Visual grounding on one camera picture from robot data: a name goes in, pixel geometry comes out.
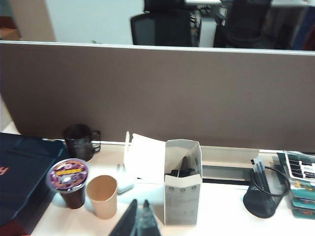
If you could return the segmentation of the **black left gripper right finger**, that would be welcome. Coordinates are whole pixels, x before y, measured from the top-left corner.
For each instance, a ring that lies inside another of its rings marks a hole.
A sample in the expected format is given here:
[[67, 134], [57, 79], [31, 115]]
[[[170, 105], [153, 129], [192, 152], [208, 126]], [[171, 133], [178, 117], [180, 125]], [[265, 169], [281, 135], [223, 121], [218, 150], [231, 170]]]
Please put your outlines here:
[[137, 236], [159, 236], [160, 231], [155, 219], [155, 215], [150, 207], [149, 201], [145, 200], [143, 207], [136, 216]]

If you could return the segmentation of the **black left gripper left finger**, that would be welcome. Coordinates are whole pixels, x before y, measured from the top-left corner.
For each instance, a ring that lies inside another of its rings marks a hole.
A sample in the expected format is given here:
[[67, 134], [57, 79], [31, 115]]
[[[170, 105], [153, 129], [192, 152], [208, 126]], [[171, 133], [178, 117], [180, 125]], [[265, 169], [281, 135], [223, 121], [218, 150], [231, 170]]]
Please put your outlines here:
[[137, 209], [138, 209], [137, 200], [133, 199], [109, 235], [129, 236], [132, 232], [132, 229], [136, 221]]

